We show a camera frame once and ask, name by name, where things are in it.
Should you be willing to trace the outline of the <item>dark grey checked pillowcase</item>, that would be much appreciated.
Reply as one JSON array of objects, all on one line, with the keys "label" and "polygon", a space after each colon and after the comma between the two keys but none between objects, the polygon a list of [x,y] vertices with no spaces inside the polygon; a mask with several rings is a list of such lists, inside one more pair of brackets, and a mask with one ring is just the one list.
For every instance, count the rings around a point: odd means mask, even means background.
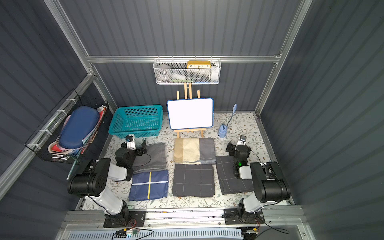
[{"label": "dark grey checked pillowcase", "polygon": [[218,179],[223,195],[253,192],[251,180],[237,179],[233,172],[233,157],[216,156]]},{"label": "dark grey checked pillowcase", "polygon": [[211,198],[215,194],[213,165],[175,164],[174,197]]}]

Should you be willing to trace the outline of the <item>teal plastic basket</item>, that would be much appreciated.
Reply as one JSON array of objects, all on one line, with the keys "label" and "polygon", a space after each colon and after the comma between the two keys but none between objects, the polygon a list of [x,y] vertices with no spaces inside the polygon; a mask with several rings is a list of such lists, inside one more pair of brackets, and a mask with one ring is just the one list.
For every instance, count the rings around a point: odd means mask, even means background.
[{"label": "teal plastic basket", "polygon": [[161,105],[120,107],[112,118],[109,134],[124,139],[127,135],[136,138],[156,137],[162,128]]}]

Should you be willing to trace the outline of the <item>beige grey pillowcase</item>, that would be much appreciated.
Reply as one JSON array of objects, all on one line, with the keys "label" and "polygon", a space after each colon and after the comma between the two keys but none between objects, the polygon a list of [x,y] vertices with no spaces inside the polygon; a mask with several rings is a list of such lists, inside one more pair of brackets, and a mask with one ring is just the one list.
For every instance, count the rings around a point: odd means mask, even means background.
[{"label": "beige grey pillowcase", "polygon": [[176,138],[174,162],[185,165],[214,165],[216,163],[213,138]]}]

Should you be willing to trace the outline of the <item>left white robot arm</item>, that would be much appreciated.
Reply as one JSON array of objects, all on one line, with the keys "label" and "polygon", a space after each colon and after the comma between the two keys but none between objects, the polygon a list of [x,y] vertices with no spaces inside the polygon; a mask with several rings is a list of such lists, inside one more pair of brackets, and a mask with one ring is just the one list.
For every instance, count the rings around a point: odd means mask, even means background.
[{"label": "left white robot arm", "polygon": [[90,199],[103,209],[106,217],[127,220],[127,204],[107,187],[107,181],[130,181],[134,175],[133,164],[136,157],[146,153],[147,141],[143,140],[142,144],[136,147],[135,137],[128,135],[117,150],[115,165],[111,163],[110,158],[81,163],[76,174],[68,182],[67,190],[69,194]]}]

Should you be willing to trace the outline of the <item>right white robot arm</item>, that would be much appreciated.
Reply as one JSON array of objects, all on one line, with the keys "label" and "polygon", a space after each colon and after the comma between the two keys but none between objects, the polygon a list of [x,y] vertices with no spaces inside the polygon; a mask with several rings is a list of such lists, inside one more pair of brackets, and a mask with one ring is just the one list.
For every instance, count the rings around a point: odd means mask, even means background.
[{"label": "right white robot arm", "polygon": [[240,217],[254,214],[263,207],[276,205],[291,197],[291,189],[277,162],[248,162],[253,151],[246,145],[246,139],[246,136],[241,135],[237,144],[228,143],[226,148],[229,156],[234,158],[234,176],[238,180],[252,181],[253,193],[241,199],[238,205]]}]

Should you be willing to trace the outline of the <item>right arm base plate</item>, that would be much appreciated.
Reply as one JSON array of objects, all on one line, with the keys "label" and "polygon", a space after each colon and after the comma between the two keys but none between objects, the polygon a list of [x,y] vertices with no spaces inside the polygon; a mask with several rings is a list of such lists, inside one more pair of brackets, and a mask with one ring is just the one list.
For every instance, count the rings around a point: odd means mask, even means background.
[{"label": "right arm base plate", "polygon": [[259,225],[265,223],[262,211],[256,213],[247,213],[243,210],[229,208],[224,209],[222,218],[226,225]]}]

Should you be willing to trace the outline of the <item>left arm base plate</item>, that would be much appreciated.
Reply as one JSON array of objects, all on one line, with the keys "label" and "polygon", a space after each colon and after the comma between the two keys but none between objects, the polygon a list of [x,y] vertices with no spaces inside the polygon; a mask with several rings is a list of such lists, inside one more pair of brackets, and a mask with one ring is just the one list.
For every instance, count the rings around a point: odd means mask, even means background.
[{"label": "left arm base plate", "polygon": [[146,211],[130,211],[128,214],[105,215],[103,228],[140,228],[144,226]]}]

